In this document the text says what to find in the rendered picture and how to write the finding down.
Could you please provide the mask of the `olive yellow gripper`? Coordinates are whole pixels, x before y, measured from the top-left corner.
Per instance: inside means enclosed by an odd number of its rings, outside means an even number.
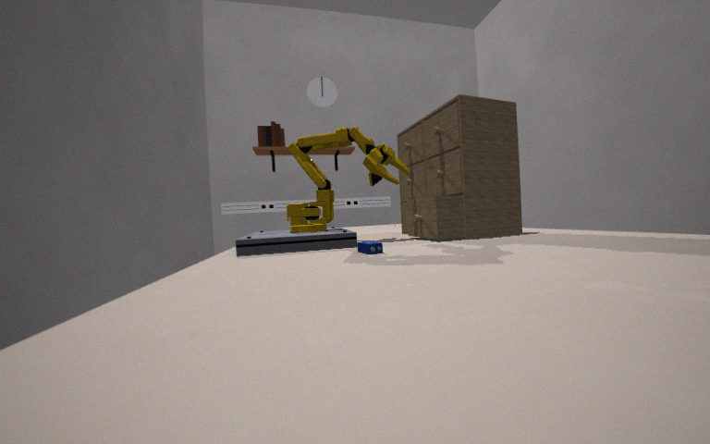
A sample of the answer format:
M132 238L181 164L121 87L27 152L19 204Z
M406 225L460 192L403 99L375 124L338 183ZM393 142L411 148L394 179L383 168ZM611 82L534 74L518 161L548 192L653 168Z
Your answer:
M371 186L375 185L382 178L394 184L399 184L398 180L395 179L384 168L383 165L387 166L389 164L393 167L400 169L406 175L410 175L410 171L408 170L406 165L403 164L399 159L397 159L395 157L395 152L392 150L392 148L389 146L385 146L384 143L379 144L376 148L373 148L370 153L365 157L363 164L371 171L369 173L369 180Z

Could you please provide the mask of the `brown wooden chest of drawers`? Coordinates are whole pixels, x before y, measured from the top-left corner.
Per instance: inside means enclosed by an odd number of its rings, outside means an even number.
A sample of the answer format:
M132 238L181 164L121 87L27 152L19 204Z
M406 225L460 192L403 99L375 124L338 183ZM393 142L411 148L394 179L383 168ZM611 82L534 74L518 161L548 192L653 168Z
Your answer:
M425 156L424 121L458 102L460 143ZM520 159L516 103L462 95L454 97L429 115L404 129L397 139L422 123L423 158L406 164L407 167L424 161L425 196L463 195L465 237L473 240L522 234L520 197ZM460 148L462 190L427 195L427 160ZM454 193L454 194L451 194Z

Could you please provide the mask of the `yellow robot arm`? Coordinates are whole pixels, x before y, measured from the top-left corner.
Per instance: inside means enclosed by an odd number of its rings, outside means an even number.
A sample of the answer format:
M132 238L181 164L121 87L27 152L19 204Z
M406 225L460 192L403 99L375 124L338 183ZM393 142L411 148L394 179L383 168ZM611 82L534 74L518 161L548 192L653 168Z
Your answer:
M326 224L323 223L329 223L334 219L333 202L335 201L335 196L334 191L331 190L332 184L307 153L338 146L351 146L351 142L356 142L360 149L368 155L376 146L373 140L366 138L358 128L341 128L336 129L336 132L333 133L299 138L297 143L293 142L288 147L288 150L318 187L318 191L316 191L317 202L291 203L288 205L288 217L292 218L292 233L324 231L326 230ZM324 179L319 176L319 173ZM323 217L321 219L319 219L321 215L320 208L317 206L323 207ZM311 224L308 224L308 219Z

